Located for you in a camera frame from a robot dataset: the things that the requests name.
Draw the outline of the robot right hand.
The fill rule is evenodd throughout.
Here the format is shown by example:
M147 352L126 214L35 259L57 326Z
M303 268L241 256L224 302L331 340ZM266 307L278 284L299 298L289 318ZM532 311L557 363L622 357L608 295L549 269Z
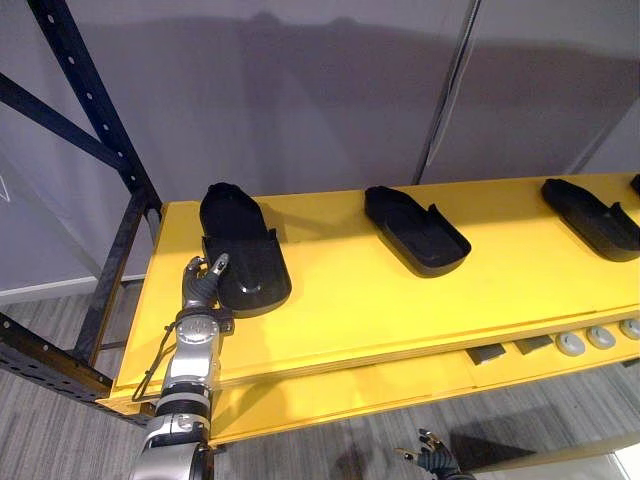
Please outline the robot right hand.
M404 461L435 475L437 479L449 479L462 473L452 452L430 430L419 428L418 440L419 451L396 447L394 452Z

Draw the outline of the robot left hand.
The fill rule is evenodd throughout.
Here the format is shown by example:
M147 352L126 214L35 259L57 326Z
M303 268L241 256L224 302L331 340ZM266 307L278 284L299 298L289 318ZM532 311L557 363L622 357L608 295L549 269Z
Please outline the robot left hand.
M217 300L220 278L229 262L228 253L222 253L212 263L201 256L193 257L183 272L182 307L212 307Z

